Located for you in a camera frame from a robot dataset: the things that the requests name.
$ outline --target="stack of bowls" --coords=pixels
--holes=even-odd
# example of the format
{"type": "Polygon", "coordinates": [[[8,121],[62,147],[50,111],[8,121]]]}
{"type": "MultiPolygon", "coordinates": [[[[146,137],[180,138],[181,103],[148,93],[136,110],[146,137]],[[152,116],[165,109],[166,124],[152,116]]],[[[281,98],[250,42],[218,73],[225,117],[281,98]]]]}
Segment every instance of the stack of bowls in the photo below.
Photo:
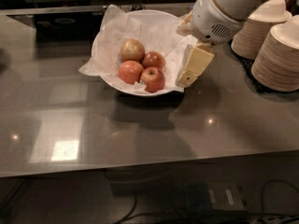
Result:
{"type": "Polygon", "coordinates": [[[270,29],[292,17],[284,0],[270,0],[259,6],[245,21],[233,39],[232,50],[237,55],[254,60],[270,29]]]}
{"type": "Polygon", "coordinates": [[[299,15],[271,28],[251,73],[270,89],[299,89],[299,15]]]}

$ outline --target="perforated vent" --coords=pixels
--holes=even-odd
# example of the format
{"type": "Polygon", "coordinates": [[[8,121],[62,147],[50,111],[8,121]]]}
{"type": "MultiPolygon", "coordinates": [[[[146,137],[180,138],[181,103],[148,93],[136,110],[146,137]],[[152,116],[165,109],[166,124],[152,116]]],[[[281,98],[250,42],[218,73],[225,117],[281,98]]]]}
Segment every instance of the perforated vent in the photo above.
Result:
{"type": "Polygon", "coordinates": [[[220,38],[225,38],[231,34],[231,30],[224,25],[217,24],[212,26],[212,34],[220,38]]]}

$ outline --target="reflective surface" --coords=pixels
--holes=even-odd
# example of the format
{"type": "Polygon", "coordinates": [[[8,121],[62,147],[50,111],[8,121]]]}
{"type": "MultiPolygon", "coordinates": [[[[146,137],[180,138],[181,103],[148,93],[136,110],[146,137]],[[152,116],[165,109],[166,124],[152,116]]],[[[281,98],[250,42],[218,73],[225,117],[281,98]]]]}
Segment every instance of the reflective surface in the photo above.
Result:
{"type": "Polygon", "coordinates": [[[185,93],[145,99],[78,72],[89,37],[0,28],[0,176],[299,149],[299,93],[258,94],[228,45],[185,93]]]}

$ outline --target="white robotic arm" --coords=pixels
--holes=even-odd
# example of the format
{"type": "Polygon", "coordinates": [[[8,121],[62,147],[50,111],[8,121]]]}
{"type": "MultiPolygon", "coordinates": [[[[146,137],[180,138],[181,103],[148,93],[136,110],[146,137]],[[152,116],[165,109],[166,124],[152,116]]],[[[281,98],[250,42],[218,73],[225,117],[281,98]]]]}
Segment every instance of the white robotic arm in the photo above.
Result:
{"type": "Polygon", "coordinates": [[[192,34],[215,45],[229,41],[250,13],[266,1],[197,0],[192,10],[192,34]]]}

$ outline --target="red apple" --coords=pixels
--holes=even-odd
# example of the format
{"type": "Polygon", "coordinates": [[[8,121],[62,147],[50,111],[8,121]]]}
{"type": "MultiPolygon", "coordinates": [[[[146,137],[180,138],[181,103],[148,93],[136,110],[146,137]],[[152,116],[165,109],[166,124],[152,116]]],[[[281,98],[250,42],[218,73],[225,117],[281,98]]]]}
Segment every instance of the red apple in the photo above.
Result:
{"type": "Polygon", "coordinates": [[[160,69],[165,68],[166,65],[166,60],[162,54],[160,54],[158,51],[149,51],[143,61],[142,65],[144,68],[150,67],[150,66],[155,66],[160,69]]]}
{"type": "Polygon", "coordinates": [[[142,72],[140,77],[140,83],[145,84],[145,90],[151,93],[162,90],[165,86],[164,73],[158,67],[148,67],[142,72]]]}
{"type": "Polygon", "coordinates": [[[127,84],[134,85],[135,82],[139,82],[143,70],[141,63],[126,61],[119,67],[119,78],[127,84]]]}
{"type": "Polygon", "coordinates": [[[143,44],[135,39],[128,39],[121,45],[121,61],[141,62],[145,56],[145,48],[143,44]]]}

